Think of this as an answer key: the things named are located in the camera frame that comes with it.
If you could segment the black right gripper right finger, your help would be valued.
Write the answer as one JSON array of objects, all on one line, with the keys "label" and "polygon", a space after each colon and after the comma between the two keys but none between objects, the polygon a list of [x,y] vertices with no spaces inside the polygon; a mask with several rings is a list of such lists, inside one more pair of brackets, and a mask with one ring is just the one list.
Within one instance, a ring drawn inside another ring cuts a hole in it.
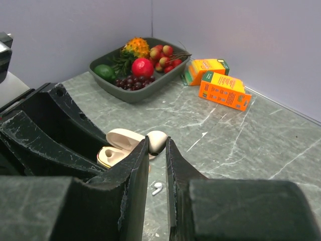
[{"label": "black right gripper right finger", "polygon": [[286,180],[210,179],[166,141],[170,240],[320,240],[302,190]]}]

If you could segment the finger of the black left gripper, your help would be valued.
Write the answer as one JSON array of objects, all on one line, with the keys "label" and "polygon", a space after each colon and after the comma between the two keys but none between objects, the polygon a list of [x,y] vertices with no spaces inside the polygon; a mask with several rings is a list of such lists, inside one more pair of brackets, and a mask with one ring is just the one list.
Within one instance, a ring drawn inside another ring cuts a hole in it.
[{"label": "finger of the black left gripper", "polygon": [[1,120],[1,139],[32,176],[73,176],[88,180],[106,169],[57,143],[23,111]]},{"label": "finger of the black left gripper", "polygon": [[1,106],[1,116],[23,111],[42,131],[74,151],[108,146],[105,133],[79,108],[61,83],[29,89]]}]

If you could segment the beige earbud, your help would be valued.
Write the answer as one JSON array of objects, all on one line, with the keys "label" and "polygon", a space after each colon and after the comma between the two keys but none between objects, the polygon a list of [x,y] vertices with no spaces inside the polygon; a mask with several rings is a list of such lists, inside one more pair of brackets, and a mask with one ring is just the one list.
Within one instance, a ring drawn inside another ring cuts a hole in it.
[{"label": "beige earbud", "polygon": [[166,146],[167,134],[162,131],[151,131],[147,136],[149,139],[149,154],[153,157],[158,156]]}]

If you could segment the beige earbud charging case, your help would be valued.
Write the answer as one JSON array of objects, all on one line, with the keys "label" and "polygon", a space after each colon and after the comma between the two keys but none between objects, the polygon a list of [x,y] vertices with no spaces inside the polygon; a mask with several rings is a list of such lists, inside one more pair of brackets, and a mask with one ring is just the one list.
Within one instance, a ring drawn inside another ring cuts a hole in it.
[{"label": "beige earbud charging case", "polygon": [[127,129],[112,129],[106,134],[110,146],[102,147],[97,153],[97,163],[111,168],[125,157],[144,139],[144,136]]}]

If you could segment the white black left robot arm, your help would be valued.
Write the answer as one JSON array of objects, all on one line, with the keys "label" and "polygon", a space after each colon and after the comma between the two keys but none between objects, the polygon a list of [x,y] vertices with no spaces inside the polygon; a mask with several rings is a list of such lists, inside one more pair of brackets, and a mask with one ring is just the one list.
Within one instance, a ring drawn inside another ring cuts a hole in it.
[{"label": "white black left robot arm", "polygon": [[102,173],[96,154],[107,144],[64,85],[29,88],[9,72],[13,37],[1,32],[1,174],[74,176]]}]

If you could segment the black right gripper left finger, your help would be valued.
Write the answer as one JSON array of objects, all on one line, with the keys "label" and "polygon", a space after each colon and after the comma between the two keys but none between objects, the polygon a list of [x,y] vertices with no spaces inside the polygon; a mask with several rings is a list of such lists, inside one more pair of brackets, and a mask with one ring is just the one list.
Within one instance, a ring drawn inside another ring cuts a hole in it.
[{"label": "black right gripper left finger", "polygon": [[87,182],[1,176],[1,240],[141,240],[148,145]]}]

